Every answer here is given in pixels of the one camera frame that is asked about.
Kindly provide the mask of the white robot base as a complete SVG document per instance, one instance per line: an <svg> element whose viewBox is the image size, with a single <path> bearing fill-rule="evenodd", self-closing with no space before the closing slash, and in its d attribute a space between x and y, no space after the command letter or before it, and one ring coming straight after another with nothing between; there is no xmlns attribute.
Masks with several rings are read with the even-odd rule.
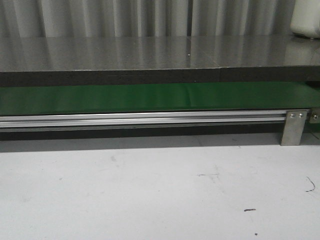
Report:
<svg viewBox="0 0 320 240"><path fill-rule="evenodd" d="M320 38L320 1L296 0L290 22L292 33L310 39Z"/></svg>

